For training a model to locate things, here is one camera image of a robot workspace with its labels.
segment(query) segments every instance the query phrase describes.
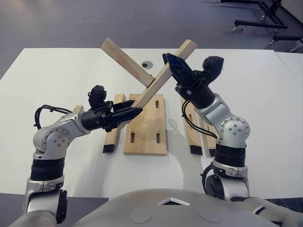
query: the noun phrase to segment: wood grain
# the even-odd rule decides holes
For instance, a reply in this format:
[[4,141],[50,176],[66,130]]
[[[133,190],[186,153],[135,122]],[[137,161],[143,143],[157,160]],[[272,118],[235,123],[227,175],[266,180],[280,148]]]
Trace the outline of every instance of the wood grain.
[[73,112],[79,112],[80,110],[83,110],[82,105],[75,105],[75,108],[73,109]]
[[[185,102],[185,100],[183,98],[180,98],[180,100],[182,105]],[[192,123],[197,125],[196,112],[194,110],[194,106],[191,103],[189,103],[186,107],[186,115],[189,117]],[[184,118],[183,118],[183,124],[187,135],[188,145],[201,147],[202,144],[200,140],[200,133],[194,130],[192,127],[190,127]]]
[[[201,124],[201,128],[209,130],[218,136],[214,126],[207,124],[205,121],[202,120],[202,118],[200,119],[200,124]],[[214,150],[216,149],[216,139],[214,137],[207,136],[204,134],[202,134],[202,139],[204,143],[206,157],[213,157]]]
[[[191,40],[186,40],[180,48],[175,53],[176,56],[186,59],[189,55],[197,48],[197,44]],[[171,77],[172,73],[170,71],[169,65],[166,64],[164,68],[158,73],[155,80],[146,88],[143,93],[138,98],[132,107],[143,108],[151,98],[160,90],[160,88],[165,84],[165,82]],[[130,121],[123,122],[119,125],[119,128],[123,128]]]
[[119,65],[121,65],[126,71],[132,74],[133,77],[140,81],[144,86],[148,87],[154,80],[154,77],[148,74],[147,71],[138,65],[110,39],[107,38],[104,41],[101,49],[112,59],[114,59]]
[[[137,100],[140,95],[130,94]],[[163,95],[155,95],[126,127],[124,154],[166,155]]]
[[[123,101],[125,101],[124,94],[115,95],[114,104],[121,103]],[[113,129],[112,131],[106,133],[104,147],[103,147],[103,153],[108,153],[108,152],[111,153],[114,151],[115,145],[118,144],[119,133],[120,133],[120,130],[118,128]]]

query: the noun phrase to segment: metal stand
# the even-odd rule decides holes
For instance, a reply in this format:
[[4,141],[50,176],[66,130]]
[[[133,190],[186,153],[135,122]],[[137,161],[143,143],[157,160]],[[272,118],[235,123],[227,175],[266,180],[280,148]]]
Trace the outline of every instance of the metal stand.
[[276,10],[281,6],[282,0],[274,0],[274,3],[269,7],[263,1],[257,0],[221,0],[222,3],[224,2],[231,2],[231,3],[249,3],[249,4],[257,4],[258,10],[262,9],[264,11],[264,15],[262,16],[261,20],[263,21],[266,17],[269,17],[273,23],[264,23],[264,22],[255,22],[255,21],[246,21],[246,20],[235,20],[234,28],[232,31],[234,32],[237,30],[239,25],[242,25],[242,30],[245,30],[246,26],[254,26],[254,27],[270,27],[274,28],[276,32],[279,29],[287,29],[288,26],[283,23],[280,18],[276,15]]
[[290,53],[295,53],[301,49],[303,49],[303,37],[302,36],[295,36],[295,35],[275,35],[269,45],[273,45],[275,42],[279,40],[288,40],[288,41],[297,41],[296,46],[291,49]]

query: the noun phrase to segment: black wire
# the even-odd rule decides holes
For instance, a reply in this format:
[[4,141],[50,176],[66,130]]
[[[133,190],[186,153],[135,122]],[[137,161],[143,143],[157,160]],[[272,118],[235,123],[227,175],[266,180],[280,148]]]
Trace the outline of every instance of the black wire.
[[56,112],[63,113],[63,114],[70,114],[70,113],[72,113],[72,111],[64,109],[64,108],[61,108],[61,107],[55,107],[55,106],[51,106],[51,105],[43,105],[43,106],[39,107],[36,110],[36,112],[35,112],[35,124],[34,124],[34,126],[37,127],[38,130],[41,128],[41,125],[40,125],[40,114],[41,114],[41,111],[43,109],[47,109],[50,112],[56,111]]
[[202,185],[203,185],[203,189],[204,189],[204,192],[206,194],[206,185],[205,185],[205,182],[206,182],[206,176],[208,174],[208,172],[213,168],[213,163],[211,163],[208,167],[205,168],[205,170],[203,171],[202,173]]
[[194,130],[202,133],[202,134],[205,134],[207,136],[211,136],[211,137],[214,137],[215,139],[217,139],[218,137],[216,136],[216,134],[214,134],[213,132],[211,131],[208,131],[208,130],[205,130],[203,128],[200,128],[198,127],[197,125],[195,125],[187,116],[186,114],[186,107],[187,105],[189,104],[190,102],[189,101],[185,101],[182,105],[182,116],[184,117],[185,121],[189,124],[190,127],[192,127]]

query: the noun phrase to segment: white table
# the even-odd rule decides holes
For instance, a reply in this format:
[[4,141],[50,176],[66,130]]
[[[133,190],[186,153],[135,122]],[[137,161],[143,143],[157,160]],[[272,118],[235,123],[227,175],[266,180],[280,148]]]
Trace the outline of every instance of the white table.
[[[138,63],[152,61],[155,76],[162,53],[175,50],[125,49]],[[250,194],[263,198],[303,197],[302,85],[274,51],[195,50],[187,62],[200,70],[203,60],[225,58],[224,69],[210,87],[234,114],[251,126],[246,165]],[[100,49],[24,49],[0,80],[0,192],[23,194],[30,176],[36,132],[34,112],[43,104],[89,109],[87,93],[103,85],[107,99],[117,93],[141,93],[144,86]],[[191,155],[184,135],[181,107],[173,78],[159,91],[165,98],[169,152],[165,157],[123,154],[125,128],[113,154],[103,154],[104,130],[77,138],[65,163],[64,188],[69,196],[115,197],[144,188],[202,192],[202,169],[210,159]],[[44,111],[41,125],[60,117]],[[168,124],[171,119],[177,128]]]

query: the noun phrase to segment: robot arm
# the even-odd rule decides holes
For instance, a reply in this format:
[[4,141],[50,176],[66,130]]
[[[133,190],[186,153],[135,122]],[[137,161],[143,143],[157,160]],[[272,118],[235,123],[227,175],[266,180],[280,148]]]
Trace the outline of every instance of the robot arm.
[[[94,129],[111,131],[143,110],[130,107],[133,100],[114,105],[111,101],[104,102],[105,98],[104,88],[95,86],[89,93],[90,110],[66,114],[34,135],[36,151],[33,154],[31,176],[27,180],[23,214],[43,210],[51,213],[57,224],[62,223],[66,216],[67,192],[61,188],[64,182],[64,159],[70,143],[77,137],[90,134]],[[27,217],[28,221],[32,221],[30,216]]]
[[[245,166],[245,140],[250,134],[250,126],[246,120],[232,114],[222,98],[208,87],[220,75],[223,58],[208,57],[203,63],[203,71],[192,71],[183,59],[169,53],[163,58],[164,61],[167,59],[173,77],[178,82],[175,90],[195,106],[199,116],[213,125],[219,135],[215,158],[203,172],[205,193],[279,226],[297,227],[302,224],[302,213],[250,197],[248,168]],[[210,169],[214,174],[207,177]]]

